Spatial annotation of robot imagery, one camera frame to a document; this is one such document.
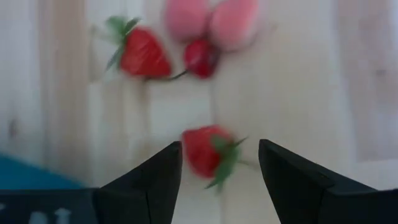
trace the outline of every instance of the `wooden surface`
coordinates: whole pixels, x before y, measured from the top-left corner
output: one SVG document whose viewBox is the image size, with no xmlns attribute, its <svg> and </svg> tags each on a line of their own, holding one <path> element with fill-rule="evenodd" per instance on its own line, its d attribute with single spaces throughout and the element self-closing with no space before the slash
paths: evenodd
<svg viewBox="0 0 398 224">
<path fill-rule="evenodd" d="M 20 12 L 17 4 L 6 2 L 0 3 L 0 16 L 16 27 L 31 21 L 18 21 L 10 13 Z M 105 73 L 116 48 L 90 29 L 111 15 L 141 16 L 178 72 L 183 46 L 164 31 L 163 0 L 35 2 L 25 0 L 22 7 L 33 18 L 38 14 L 37 23 L 28 23 L 39 28 L 36 42 L 21 39 L 33 50 L 28 56 L 21 50 L 1 54 L 1 62 L 9 62 L 0 67 L 3 152 L 99 186 L 178 140 L 184 129 L 220 123 L 239 138 L 249 136 L 243 154 L 252 161 L 258 140 L 267 138 L 366 184 L 398 184 L 397 162 L 384 161 L 398 155 L 385 150 L 396 145 L 396 33 L 389 27 L 396 26 L 391 18 L 398 7 L 386 9 L 392 1 L 373 6 L 372 0 L 263 0 L 265 23 L 256 43 L 224 55 L 214 80 L 185 77 L 146 85 Z M 26 29 L 19 32 L 29 36 Z M 13 41 L 1 38 L 2 44 Z M 40 52 L 34 51 L 36 43 Z M 19 58 L 30 67 L 18 66 Z M 206 183 L 184 165 L 174 223 L 278 223 L 260 173 L 239 167 L 219 197 L 203 190 Z"/>
</svg>

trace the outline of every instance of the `pink fruit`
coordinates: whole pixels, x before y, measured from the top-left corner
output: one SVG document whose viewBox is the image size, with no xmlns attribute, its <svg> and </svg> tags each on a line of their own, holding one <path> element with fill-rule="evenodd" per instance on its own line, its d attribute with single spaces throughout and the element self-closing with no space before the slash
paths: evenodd
<svg viewBox="0 0 398 224">
<path fill-rule="evenodd" d="M 210 37 L 224 51 L 240 50 L 254 39 L 260 21 L 259 0 L 227 0 L 210 20 Z"/>
<path fill-rule="evenodd" d="M 208 0 L 167 0 L 165 25 L 173 39 L 187 41 L 206 32 Z"/>
</svg>

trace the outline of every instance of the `blue object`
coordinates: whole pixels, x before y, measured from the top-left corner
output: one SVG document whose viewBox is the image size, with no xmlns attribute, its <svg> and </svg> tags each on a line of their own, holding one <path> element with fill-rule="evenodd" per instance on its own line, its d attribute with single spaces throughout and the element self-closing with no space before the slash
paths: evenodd
<svg viewBox="0 0 398 224">
<path fill-rule="evenodd" d="M 0 155 L 0 190 L 80 189 L 60 175 Z"/>
</svg>

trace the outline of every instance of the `black panel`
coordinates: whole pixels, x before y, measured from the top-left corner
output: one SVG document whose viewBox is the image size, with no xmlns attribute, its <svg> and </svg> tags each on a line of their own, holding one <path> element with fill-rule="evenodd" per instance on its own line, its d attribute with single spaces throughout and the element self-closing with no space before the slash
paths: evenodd
<svg viewBox="0 0 398 224">
<path fill-rule="evenodd" d="M 398 190 L 365 194 L 325 192 L 319 224 L 397 224 Z"/>
<path fill-rule="evenodd" d="M 102 189 L 0 190 L 0 224 L 170 224 L 181 170 L 175 142 Z"/>
<path fill-rule="evenodd" d="M 95 224 L 97 221 L 92 198 L 91 189 L 2 190 L 0 203 L 4 209 L 0 211 L 0 223 L 28 224 L 34 219 L 57 223 L 57 220 L 67 218 L 70 224 Z"/>
</svg>

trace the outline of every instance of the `green strawberry calyx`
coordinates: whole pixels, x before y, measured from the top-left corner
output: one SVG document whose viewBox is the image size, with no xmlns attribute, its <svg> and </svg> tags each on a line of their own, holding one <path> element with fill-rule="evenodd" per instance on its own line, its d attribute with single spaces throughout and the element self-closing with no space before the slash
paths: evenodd
<svg viewBox="0 0 398 224">
<path fill-rule="evenodd" d="M 239 162 L 241 155 L 240 145 L 246 140 L 244 138 L 237 142 L 230 141 L 229 139 L 223 138 L 219 135 L 214 135 L 211 138 L 211 144 L 220 154 L 220 164 L 215 170 L 215 178 L 206 187 L 206 189 L 216 187 L 217 192 L 220 193 L 223 190 L 225 180 L 233 173 L 236 164 Z"/>
<path fill-rule="evenodd" d="M 111 16 L 105 21 L 105 25 L 111 35 L 111 41 L 119 45 L 119 48 L 112 55 L 111 59 L 106 65 L 106 70 L 109 70 L 115 64 L 120 64 L 120 59 L 124 52 L 127 36 L 140 20 L 141 19 L 138 17 L 128 20 L 124 16 Z"/>
</svg>

